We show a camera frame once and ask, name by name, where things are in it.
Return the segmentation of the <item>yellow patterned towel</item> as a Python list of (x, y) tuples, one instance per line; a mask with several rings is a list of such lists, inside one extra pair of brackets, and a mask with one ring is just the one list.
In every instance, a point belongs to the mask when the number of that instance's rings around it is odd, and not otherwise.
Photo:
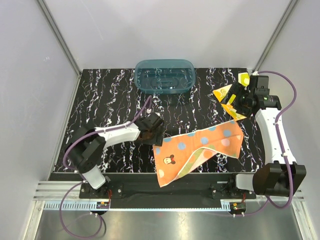
[[(241, 85), (248, 87), (250, 84), (250, 75), (247, 72), (239, 73), (238, 80), (234, 83), (240, 83)], [(232, 84), (226, 85), (219, 89), (213, 91), (214, 96), (217, 98), (218, 102), (221, 104), (222, 108), (229, 114), (235, 121), (243, 120), (246, 117), (236, 113), (236, 110), (233, 108), (232, 105), (226, 104), (226, 94), (229, 91)]]

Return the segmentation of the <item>orange polka dot towel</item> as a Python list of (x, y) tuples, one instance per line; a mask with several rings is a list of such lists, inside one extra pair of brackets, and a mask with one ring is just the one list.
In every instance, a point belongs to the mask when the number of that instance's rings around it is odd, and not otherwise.
[(163, 139), (153, 147), (159, 186), (165, 187), (191, 173), (216, 154), (238, 158), (244, 134), (234, 121)]

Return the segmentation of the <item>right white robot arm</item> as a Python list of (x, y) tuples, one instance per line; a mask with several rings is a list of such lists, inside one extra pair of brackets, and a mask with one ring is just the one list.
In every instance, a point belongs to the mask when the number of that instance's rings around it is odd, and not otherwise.
[(297, 164), (286, 139), (280, 99), (269, 92), (268, 88), (250, 88), (235, 82), (221, 101), (245, 117), (254, 116), (265, 153), (262, 168), (251, 174), (239, 173), (227, 185), (232, 198), (239, 198), (245, 190), (262, 196), (292, 197), (307, 175), (306, 167)]

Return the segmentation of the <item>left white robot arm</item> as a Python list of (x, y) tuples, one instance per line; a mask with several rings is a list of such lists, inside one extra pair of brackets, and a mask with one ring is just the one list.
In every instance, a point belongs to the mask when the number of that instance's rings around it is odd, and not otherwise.
[(160, 147), (163, 131), (164, 120), (155, 112), (111, 127), (81, 127), (67, 146), (63, 161), (70, 160), (75, 170), (90, 185), (90, 192), (97, 198), (103, 198), (108, 193), (107, 180), (98, 167), (103, 151), (125, 142)]

